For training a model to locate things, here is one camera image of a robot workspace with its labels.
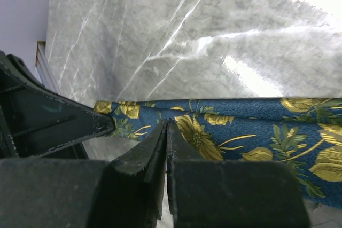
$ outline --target marble surface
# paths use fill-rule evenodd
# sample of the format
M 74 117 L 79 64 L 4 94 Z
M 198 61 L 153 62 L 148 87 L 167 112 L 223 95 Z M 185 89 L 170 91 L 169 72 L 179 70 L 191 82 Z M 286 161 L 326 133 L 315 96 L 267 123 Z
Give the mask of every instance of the marble surface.
M 341 4 L 50 0 L 46 56 L 63 95 L 89 106 L 97 99 L 342 97 Z M 134 144 L 100 138 L 85 146 L 92 158 L 113 159 Z M 308 206 L 316 227 L 342 226 L 327 217 L 337 210 Z M 170 226 L 165 215 L 159 227 Z

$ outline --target white wall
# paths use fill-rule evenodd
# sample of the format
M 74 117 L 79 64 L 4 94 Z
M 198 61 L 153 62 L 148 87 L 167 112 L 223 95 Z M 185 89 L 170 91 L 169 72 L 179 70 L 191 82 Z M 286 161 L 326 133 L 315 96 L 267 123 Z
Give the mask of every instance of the white wall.
M 0 50 L 33 71 L 37 41 L 46 40 L 49 0 L 0 0 Z

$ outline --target blue floral fabric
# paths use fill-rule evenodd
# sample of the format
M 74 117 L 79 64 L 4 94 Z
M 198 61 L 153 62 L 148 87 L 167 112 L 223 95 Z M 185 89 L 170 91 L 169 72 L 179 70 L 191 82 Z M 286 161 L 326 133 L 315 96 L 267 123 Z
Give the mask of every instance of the blue floral fabric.
M 142 141 L 162 119 L 209 160 L 273 160 L 297 177 L 305 197 L 342 208 L 342 98 L 98 101 L 112 136 Z

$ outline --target gray marble wall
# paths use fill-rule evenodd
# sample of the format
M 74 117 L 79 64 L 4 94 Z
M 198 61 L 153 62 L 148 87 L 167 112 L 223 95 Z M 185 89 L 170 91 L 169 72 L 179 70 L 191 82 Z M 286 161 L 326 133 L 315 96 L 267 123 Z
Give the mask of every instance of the gray marble wall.
M 46 55 L 63 95 L 88 106 L 98 99 L 342 97 L 341 6 L 50 0 Z M 133 145 L 113 138 L 85 143 L 92 158 L 109 160 Z

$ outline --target black plastic bracket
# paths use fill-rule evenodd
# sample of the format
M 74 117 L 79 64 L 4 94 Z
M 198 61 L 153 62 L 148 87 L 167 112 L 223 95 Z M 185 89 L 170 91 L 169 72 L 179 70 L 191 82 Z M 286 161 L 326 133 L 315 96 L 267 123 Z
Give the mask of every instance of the black plastic bracket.
M 310 227 L 298 181 L 286 165 L 205 160 L 172 120 L 167 181 L 175 228 Z
M 114 129 L 111 117 L 46 89 L 20 58 L 0 51 L 0 158 L 55 154 Z
M 161 217 L 167 121 L 113 162 L 0 160 L 0 227 L 153 228 Z

